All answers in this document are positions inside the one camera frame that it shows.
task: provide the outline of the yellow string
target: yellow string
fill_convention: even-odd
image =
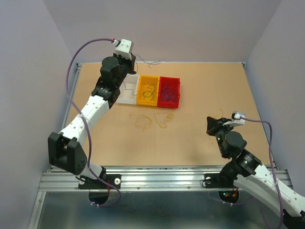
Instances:
[[[167,114],[166,112],[163,112],[163,113],[155,113],[154,114],[154,118],[158,124],[159,127],[165,129],[167,128],[167,123],[170,122],[173,118],[174,118],[174,114],[173,112],[170,112],[169,114],[167,114],[167,116],[165,117],[165,119],[161,122],[158,122],[157,120],[157,115],[161,115],[161,114]]]
[[[135,124],[134,124],[136,127],[143,128],[143,131],[145,129],[151,128],[152,120],[146,114],[134,114],[133,112],[131,112],[129,118],[132,119],[132,116],[136,116],[137,117],[137,119],[135,121]]]

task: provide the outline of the yellow bin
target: yellow bin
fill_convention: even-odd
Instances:
[[[159,82],[159,76],[140,75],[137,105],[157,106]]]

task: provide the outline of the gray wall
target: gray wall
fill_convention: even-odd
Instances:
[[[2,1],[0,21],[0,227],[23,229],[62,122],[71,56],[42,0]]]
[[[280,0],[44,0],[71,54],[99,37],[134,41],[145,60],[245,61]],[[113,48],[91,44],[80,62]]]
[[[273,154],[305,195],[305,1],[282,0],[246,64],[262,119],[274,126]]]

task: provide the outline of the tabletop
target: tabletop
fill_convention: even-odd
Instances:
[[[100,76],[100,63],[83,63],[73,100],[82,108]],[[115,104],[95,125],[92,162],[101,166],[213,166],[228,163],[206,117],[230,118],[233,111],[259,119],[241,63],[138,63],[138,74],[180,78],[178,109]],[[71,108],[69,122],[77,112]],[[235,127],[246,149],[269,165],[262,124]],[[83,145],[88,153],[88,139]]]

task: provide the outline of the metal frame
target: metal frame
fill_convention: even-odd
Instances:
[[[74,97],[77,81],[81,72],[78,64],[75,73],[71,97]],[[62,124],[65,127],[71,110],[68,105]],[[213,191],[220,189],[206,189],[202,186],[205,174],[218,173],[223,166],[186,166],[186,167],[106,167],[107,174],[119,173],[122,176],[121,192],[151,192],[151,191]],[[276,176],[287,186],[292,183],[287,171],[276,171]],[[78,189],[79,181],[75,175],[60,168],[51,166],[48,172],[41,176],[38,194],[29,229],[36,229],[40,220],[43,203],[47,192],[89,192]]]

